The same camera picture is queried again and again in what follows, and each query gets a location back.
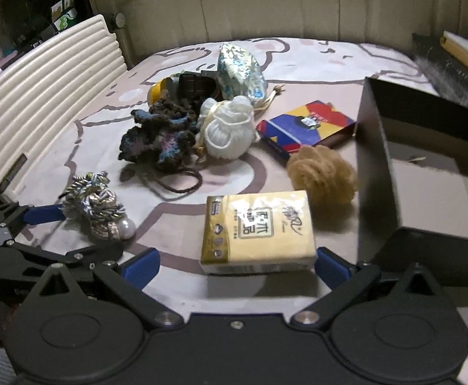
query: open box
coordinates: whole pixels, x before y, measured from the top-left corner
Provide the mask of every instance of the open box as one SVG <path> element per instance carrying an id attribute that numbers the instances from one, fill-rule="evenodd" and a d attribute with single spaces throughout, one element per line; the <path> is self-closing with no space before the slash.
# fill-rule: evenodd
<path id="1" fill-rule="evenodd" d="M 359 259 L 468 287 L 468 109 L 367 78 L 356 141 Z"/>

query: metal bolt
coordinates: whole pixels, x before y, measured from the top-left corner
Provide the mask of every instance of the metal bolt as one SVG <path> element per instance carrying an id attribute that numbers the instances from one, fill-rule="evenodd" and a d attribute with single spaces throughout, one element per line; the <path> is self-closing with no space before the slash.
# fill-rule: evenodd
<path id="1" fill-rule="evenodd" d="M 172 311 L 163 311 L 154 317 L 157 323 L 167 327 L 177 324 L 180 319 L 180 316 Z"/>
<path id="2" fill-rule="evenodd" d="M 236 330 L 241 330 L 245 324 L 240 321 L 240 320 L 235 320 L 235 321 L 231 321 L 230 322 L 230 326 L 233 328 L 233 329 L 236 329 Z"/>
<path id="3" fill-rule="evenodd" d="M 296 322 L 304 325 L 315 324 L 319 318 L 319 314 L 314 311 L 300 311 L 294 316 Z"/>

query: patterned tablecloth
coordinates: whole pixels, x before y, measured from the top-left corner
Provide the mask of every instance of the patterned tablecloth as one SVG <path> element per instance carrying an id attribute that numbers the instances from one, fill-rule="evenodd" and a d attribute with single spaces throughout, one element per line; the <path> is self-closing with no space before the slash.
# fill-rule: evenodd
<path id="1" fill-rule="evenodd" d="M 290 38 L 260 38 L 235 42 L 259 61 L 272 88 L 286 91 L 258 120 L 271 118 L 307 102 L 331 102 L 356 119 L 365 77 L 376 77 L 435 94 L 417 65 L 385 47 Z M 44 205 L 57 201 L 71 175 L 107 170 L 111 188 L 138 225 L 126 256 L 146 247 L 160 251 L 159 275 L 144 289 L 155 299 L 187 317 L 191 312 L 283 312 L 291 316 L 328 288 L 308 272 L 249 277 L 208 277 L 199 265 L 205 201 L 208 195 L 291 190 L 285 166 L 268 148 L 253 145 L 233 162 L 213 162 L 202 173 L 204 185 L 191 195 L 176 195 L 139 176 L 119 161 L 122 135 L 134 125 L 130 110 L 147 108 L 150 86 L 182 70 L 215 70 L 220 43 L 182 47 L 150 56 L 127 71 L 100 94 L 86 112 L 65 129 L 50 152 L 25 178 L 19 200 Z M 339 149 L 356 166 L 353 142 Z M 165 178 L 173 186 L 194 181 L 183 176 Z M 317 246 L 327 246 L 350 262 L 356 261 L 358 201 L 315 216 Z M 89 245 L 92 239 L 75 223 L 30 227 L 22 241 L 66 253 Z M 468 324 L 464 291 L 450 290 Z M 461 379 L 468 383 L 468 361 Z"/>

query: pearl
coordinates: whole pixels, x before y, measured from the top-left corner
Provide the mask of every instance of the pearl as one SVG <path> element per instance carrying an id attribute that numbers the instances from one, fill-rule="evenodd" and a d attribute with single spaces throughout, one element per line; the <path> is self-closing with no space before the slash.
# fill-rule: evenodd
<path id="1" fill-rule="evenodd" d="M 116 223 L 120 239 L 127 240 L 136 234 L 136 224 L 130 218 L 122 218 Z"/>

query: chair backrest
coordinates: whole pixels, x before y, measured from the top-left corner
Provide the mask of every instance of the chair backrest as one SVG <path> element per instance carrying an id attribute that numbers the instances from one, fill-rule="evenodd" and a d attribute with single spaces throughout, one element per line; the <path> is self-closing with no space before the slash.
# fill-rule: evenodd
<path id="1" fill-rule="evenodd" d="M 0 195 L 14 201 L 23 177 L 63 129 L 127 70 L 101 15 L 54 36 L 0 74 Z"/>

